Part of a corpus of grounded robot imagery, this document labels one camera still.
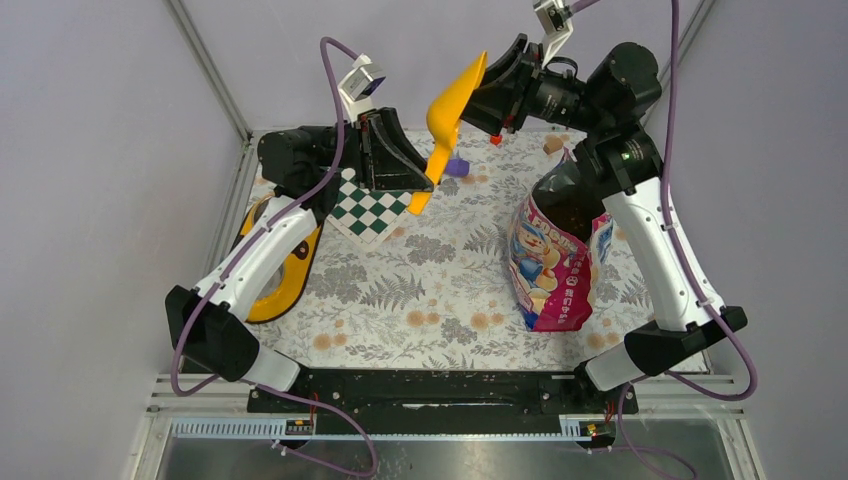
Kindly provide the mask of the yellow plastic scoop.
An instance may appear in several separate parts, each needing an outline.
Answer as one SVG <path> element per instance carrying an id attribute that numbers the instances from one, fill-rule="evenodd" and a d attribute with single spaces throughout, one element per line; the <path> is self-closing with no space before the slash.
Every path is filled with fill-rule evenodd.
<path id="1" fill-rule="evenodd" d="M 425 176 L 437 187 L 446 172 L 450 156 L 458 142 L 461 115 L 472 93 L 481 85 L 487 68 L 488 52 L 482 51 L 430 104 L 426 125 L 434 146 Z"/>

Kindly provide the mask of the cat food bag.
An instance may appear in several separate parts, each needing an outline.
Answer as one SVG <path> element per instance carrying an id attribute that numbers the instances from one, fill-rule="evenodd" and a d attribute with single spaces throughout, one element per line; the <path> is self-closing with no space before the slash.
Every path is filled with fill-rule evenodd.
<path id="1" fill-rule="evenodd" d="M 529 332 L 578 331 L 607 260 L 614 221 L 565 150 L 519 202 L 507 231 L 508 268 Z"/>

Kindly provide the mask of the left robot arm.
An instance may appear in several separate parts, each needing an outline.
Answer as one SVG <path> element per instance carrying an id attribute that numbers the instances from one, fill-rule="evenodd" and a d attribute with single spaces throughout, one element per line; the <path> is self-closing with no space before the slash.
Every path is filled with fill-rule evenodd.
<path id="1" fill-rule="evenodd" d="M 166 295 L 171 386 L 185 395 L 178 373 L 188 359 L 217 378 L 266 385 L 282 408 L 296 411 L 309 401 L 311 388 L 298 376 L 299 363 L 263 346 L 247 327 L 263 288 L 281 274 L 277 296 L 300 298 L 311 262 L 302 257 L 295 267 L 289 259 L 336 207 L 343 170 L 353 170 L 360 187 L 376 192 L 430 193 L 434 183 L 393 107 L 372 108 L 333 126 L 266 133 L 256 154 L 264 178 L 275 185 L 261 215 L 195 286 L 176 285 Z"/>

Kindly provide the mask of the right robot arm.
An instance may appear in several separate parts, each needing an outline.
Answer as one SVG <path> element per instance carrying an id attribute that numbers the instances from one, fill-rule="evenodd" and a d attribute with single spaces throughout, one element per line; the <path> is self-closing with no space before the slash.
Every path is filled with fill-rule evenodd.
<path id="1" fill-rule="evenodd" d="M 541 44 L 517 36 L 486 69 L 462 119 L 489 134 L 514 132 L 529 117 L 584 134 L 574 150 L 578 185 L 625 232 L 654 307 L 620 345 L 580 365 L 575 402 L 597 412 L 613 388 L 673 373 L 721 341 L 737 344 L 748 319 L 725 304 L 700 267 L 670 198 L 670 152 L 642 127 L 664 92 L 654 55 L 618 44 L 586 80 L 553 72 L 552 63 Z"/>

